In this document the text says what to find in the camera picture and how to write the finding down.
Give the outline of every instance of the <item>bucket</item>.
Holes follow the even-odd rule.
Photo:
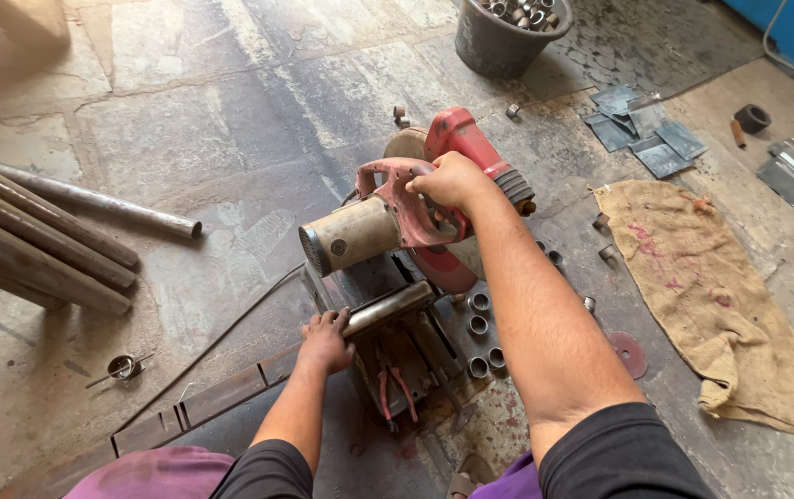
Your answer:
[[[483,76],[509,80],[522,76],[548,43],[566,36],[572,26],[567,0],[555,0],[551,12],[560,21],[554,31],[527,31],[496,18],[475,0],[461,0],[455,51]]]

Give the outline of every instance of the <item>jute cloth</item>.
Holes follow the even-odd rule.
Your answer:
[[[711,202],[641,180],[594,195],[649,311],[703,378],[699,407],[794,433],[794,329]]]

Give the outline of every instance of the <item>concrete floor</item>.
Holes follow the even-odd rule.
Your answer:
[[[794,435],[699,413],[699,379],[627,271],[596,255],[605,244],[589,225],[598,210],[587,187],[651,175],[627,150],[606,153],[578,118],[592,107],[590,74],[554,85],[561,96],[547,101],[535,82],[476,76],[452,49],[456,10],[447,0],[394,0],[375,14],[337,0],[278,9],[253,2],[252,12],[239,0],[65,4],[67,53],[25,53],[0,31],[0,162],[200,219],[205,236],[185,243],[74,210],[139,252],[133,310],[45,313],[0,293],[0,487],[107,435],[255,291],[300,261],[297,225],[334,208],[356,167],[380,157],[390,109],[405,104],[414,123],[469,108],[524,172],[538,192],[530,229],[564,254],[576,289],[597,298],[603,329],[631,332],[647,349],[639,384],[718,495],[794,497]],[[503,114],[514,101],[524,107],[518,122]],[[773,125],[743,151],[727,120],[749,102]],[[757,60],[666,106],[710,146],[671,181],[713,197],[794,326],[794,209],[754,175],[768,144],[794,137],[794,80]],[[154,408],[291,345],[312,313],[290,281]],[[130,386],[83,389],[123,352],[157,354]],[[443,475],[469,449],[501,471],[526,446],[509,379],[490,378],[463,388],[481,410],[457,438],[448,434],[448,405],[431,400],[419,432],[391,439],[364,430],[366,453],[352,458],[339,442],[351,440],[362,416],[351,412],[346,387],[344,376],[330,381],[325,424],[334,439],[324,445],[319,497],[438,497]],[[272,400],[242,406],[185,443],[239,453]],[[358,470],[372,472],[349,482]],[[381,480],[369,478],[376,470]]]

